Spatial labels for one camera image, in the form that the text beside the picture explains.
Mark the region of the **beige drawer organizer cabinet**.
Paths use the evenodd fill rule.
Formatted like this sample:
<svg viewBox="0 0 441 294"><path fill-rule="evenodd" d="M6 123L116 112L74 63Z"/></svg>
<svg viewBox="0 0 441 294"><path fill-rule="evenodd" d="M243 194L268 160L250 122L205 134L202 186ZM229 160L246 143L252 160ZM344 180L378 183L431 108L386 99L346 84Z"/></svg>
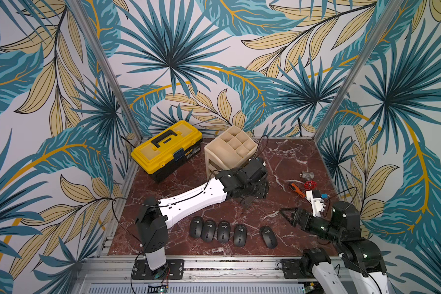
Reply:
<svg viewBox="0 0 441 294"><path fill-rule="evenodd" d="M230 170L243 166L256 153L258 144L246 132L231 126L205 148L207 180L214 170Z"/></svg>

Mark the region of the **black computer mouse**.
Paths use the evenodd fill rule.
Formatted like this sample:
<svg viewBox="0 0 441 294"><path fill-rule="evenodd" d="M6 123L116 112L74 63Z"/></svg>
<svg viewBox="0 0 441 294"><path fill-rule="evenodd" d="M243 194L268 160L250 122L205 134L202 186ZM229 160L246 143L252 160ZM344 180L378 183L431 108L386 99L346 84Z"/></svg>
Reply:
<svg viewBox="0 0 441 294"><path fill-rule="evenodd" d="M203 224L201 238L204 242L210 243L214 239L216 233L216 222L214 220L206 220Z"/></svg>
<svg viewBox="0 0 441 294"><path fill-rule="evenodd" d="M262 237L265 246L268 249L275 249L278 246L278 240L271 227L265 225L260 228L260 235Z"/></svg>
<svg viewBox="0 0 441 294"><path fill-rule="evenodd" d="M193 239L200 238L203 233L204 221L200 216L195 216L190 223L189 235Z"/></svg>
<svg viewBox="0 0 441 294"><path fill-rule="evenodd" d="M222 220L218 224L217 240L222 243L228 243L230 240L231 225L228 221Z"/></svg>
<svg viewBox="0 0 441 294"><path fill-rule="evenodd" d="M243 224L235 226L233 244L237 247L244 247L247 240L247 228Z"/></svg>

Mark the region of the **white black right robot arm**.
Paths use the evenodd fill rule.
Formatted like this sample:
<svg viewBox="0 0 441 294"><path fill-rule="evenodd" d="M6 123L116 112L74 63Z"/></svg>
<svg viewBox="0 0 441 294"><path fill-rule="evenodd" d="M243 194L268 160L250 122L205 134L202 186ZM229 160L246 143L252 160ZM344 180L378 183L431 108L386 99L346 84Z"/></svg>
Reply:
<svg viewBox="0 0 441 294"><path fill-rule="evenodd" d="M389 294L387 268L379 247L361 236L360 212L351 203L332 205L331 219L320 218L302 208L281 209L293 226L329 241L348 269L359 294ZM286 279L314 279L326 294L346 294L331 258L321 248L305 249L301 258L282 259Z"/></svg>

